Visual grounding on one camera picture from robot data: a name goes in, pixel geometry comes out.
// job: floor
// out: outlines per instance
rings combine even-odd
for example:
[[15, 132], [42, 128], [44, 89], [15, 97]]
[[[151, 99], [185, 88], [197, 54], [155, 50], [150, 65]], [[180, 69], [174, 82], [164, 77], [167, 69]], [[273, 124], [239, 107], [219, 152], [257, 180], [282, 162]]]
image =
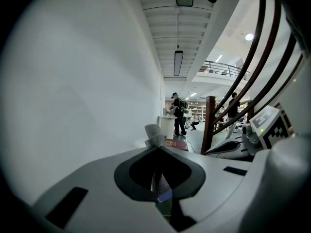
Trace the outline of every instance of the floor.
[[[196, 125], [197, 130], [195, 131], [191, 131], [192, 127], [190, 127], [186, 130], [187, 131], [186, 136], [182, 136], [182, 135], [174, 136], [174, 139], [186, 141], [189, 152], [195, 152], [195, 153], [200, 154], [201, 146], [203, 142], [204, 126], [205, 126], [204, 122]], [[211, 146], [213, 147], [216, 144], [219, 144], [222, 141], [224, 141], [226, 134], [227, 134], [227, 131], [222, 131], [214, 135]], [[232, 137], [237, 137], [237, 134], [240, 134], [240, 133], [233, 133]]]

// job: railing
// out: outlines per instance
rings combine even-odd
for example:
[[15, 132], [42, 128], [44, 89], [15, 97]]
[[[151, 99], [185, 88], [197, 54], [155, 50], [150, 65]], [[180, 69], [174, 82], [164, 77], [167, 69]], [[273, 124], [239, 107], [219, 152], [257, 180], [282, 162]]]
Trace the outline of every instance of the railing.
[[215, 97], [214, 96], [209, 96], [206, 98], [206, 119], [205, 119], [205, 130], [204, 130], [204, 137], [203, 137], [203, 142], [202, 142], [202, 148], [201, 148], [201, 154], [204, 154], [208, 149], [211, 147], [211, 142], [213, 135], [219, 133], [220, 131], [224, 130], [231, 124], [233, 124], [235, 121], [239, 120], [242, 116], [244, 116], [246, 113], [247, 115], [247, 120], [258, 113], [258, 111], [261, 111], [266, 105], [268, 105], [270, 102], [274, 100], [274, 98], [283, 90], [283, 88], [286, 86], [286, 84], [289, 82], [291, 77], [294, 75], [294, 73], [297, 71], [298, 66], [302, 60], [302, 56], [300, 56], [296, 66], [292, 70], [291, 74], [288, 76], [286, 79], [285, 83], [281, 86], [281, 88], [269, 99], [268, 102], [266, 102], [259, 110], [257, 110], [254, 113], [254, 107], [265, 97], [265, 95], [271, 90], [271, 88], [274, 86], [276, 81], [279, 79], [280, 75], [282, 74], [285, 66], [287, 65], [292, 52], [294, 50], [296, 40], [294, 36], [291, 34], [287, 47], [284, 51], [284, 54], [275, 69], [273, 75], [270, 77], [269, 81], [265, 85], [265, 87], [258, 93], [258, 95], [250, 102], [248, 105], [240, 112], [238, 113], [233, 119], [225, 123], [223, 126], [219, 127], [217, 130], [214, 131], [214, 125], [221, 119], [223, 118], [230, 108], [233, 106], [237, 106], [237, 103], [240, 101], [240, 99], [246, 94], [246, 92], [249, 90], [249, 88], [253, 85], [255, 82], [256, 78], [259, 76], [261, 70], [263, 69], [269, 54], [272, 50], [272, 47], [274, 45], [274, 42], [276, 40], [276, 35], [278, 32], [278, 27], [280, 23], [280, 18], [281, 18], [281, 3], [279, 0], [275, 0], [275, 8], [274, 8], [274, 19], [271, 27], [271, 31], [269, 34], [269, 38], [267, 41], [267, 45], [264, 49], [264, 52], [260, 58], [260, 61], [254, 70], [253, 74], [251, 77], [248, 79], [247, 84], [244, 86], [243, 90], [237, 95], [237, 98], [233, 100], [233, 102], [225, 109], [223, 113], [221, 113], [217, 118], [215, 117], [215, 114], [219, 111], [219, 109], [224, 105], [224, 103], [230, 98], [231, 94], [234, 92], [240, 81], [245, 77], [247, 74], [247, 69], [254, 57], [254, 54], [256, 52], [259, 39], [261, 36], [262, 32], [262, 27], [263, 27], [263, 22], [264, 22], [264, 17], [265, 17], [265, 10], [266, 10], [266, 0], [259, 0], [259, 14], [258, 14], [258, 20], [257, 20], [257, 26], [255, 30], [255, 37], [253, 39], [252, 45], [250, 47], [248, 56], [245, 60], [245, 63], [243, 67], [240, 69], [233, 85], [227, 92], [227, 94], [224, 96], [223, 100], [218, 104], [216, 107], [215, 103]]
[[[234, 67], [228, 64], [214, 62], [214, 61], [204, 61], [202, 67], [200, 68], [199, 72], [206, 72], [206, 73], [214, 73], [225, 75], [229, 77], [238, 77], [241, 72], [241, 67]], [[249, 75], [249, 71], [246, 71], [245, 75], [243, 76], [244, 80], [247, 80]]]

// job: black slot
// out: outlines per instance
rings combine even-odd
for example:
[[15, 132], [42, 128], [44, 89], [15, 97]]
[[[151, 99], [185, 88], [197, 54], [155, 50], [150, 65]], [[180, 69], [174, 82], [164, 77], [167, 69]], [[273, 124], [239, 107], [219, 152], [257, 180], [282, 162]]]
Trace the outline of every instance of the black slot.
[[73, 188], [45, 217], [52, 224], [64, 229], [69, 219], [72, 217], [79, 204], [84, 199], [88, 190], [83, 188]]
[[242, 175], [242, 176], [245, 176], [245, 174], [247, 173], [246, 170], [238, 169], [238, 168], [231, 167], [231, 166], [225, 167], [224, 171], [227, 171], [227, 172], [230, 172], [230, 173], [235, 173], [235, 174]]

